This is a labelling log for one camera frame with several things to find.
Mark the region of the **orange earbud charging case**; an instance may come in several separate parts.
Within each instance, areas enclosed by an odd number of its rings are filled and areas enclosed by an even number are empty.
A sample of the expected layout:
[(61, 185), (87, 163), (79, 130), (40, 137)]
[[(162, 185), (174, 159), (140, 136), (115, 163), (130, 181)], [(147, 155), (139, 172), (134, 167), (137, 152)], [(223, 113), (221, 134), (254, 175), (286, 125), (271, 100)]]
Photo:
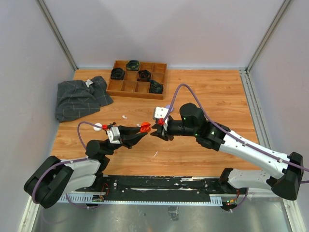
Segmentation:
[(143, 122), (140, 125), (140, 132), (141, 133), (148, 133), (151, 131), (151, 124), (149, 122)]

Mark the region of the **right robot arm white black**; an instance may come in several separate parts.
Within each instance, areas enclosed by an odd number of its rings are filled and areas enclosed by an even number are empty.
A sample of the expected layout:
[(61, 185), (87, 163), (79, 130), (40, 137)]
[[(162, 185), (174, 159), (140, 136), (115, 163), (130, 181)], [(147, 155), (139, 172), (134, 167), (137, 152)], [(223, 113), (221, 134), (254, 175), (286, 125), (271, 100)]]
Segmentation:
[(223, 193), (255, 188), (270, 190), (286, 200), (297, 199), (304, 172), (300, 154), (276, 152), (249, 141), (228, 127), (206, 119), (202, 109), (193, 103), (184, 104), (180, 116), (180, 120), (174, 120), (168, 115), (167, 108), (156, 107), (153, 115), (155, 131), (151, 135), (165, 141), (171, 141), (175, 136), (193, 136), (204, 148), (237, 156), (260, 168), (249, 171), (225, 168), (218, 182)]

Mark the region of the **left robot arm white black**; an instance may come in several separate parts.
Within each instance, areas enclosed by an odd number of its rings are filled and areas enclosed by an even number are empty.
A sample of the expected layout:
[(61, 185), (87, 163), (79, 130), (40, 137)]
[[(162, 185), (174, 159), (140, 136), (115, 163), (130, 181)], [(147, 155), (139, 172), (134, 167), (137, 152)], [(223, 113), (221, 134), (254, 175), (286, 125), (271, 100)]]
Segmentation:
[(110, 162), (108, 157), (121, 147), (131, 149), (151, 130), (148, 122), (137, 127), (117, 126), (115, 123), (91, 126), (105, 131), (108, 138), (82, 143), (84, 158), (61, 160), (49, 156), (24, 184), (24, 191), (34, 203), (50, 208), (72, 191), (82, 188), (100, 190), (103, 187), (103, 171)]

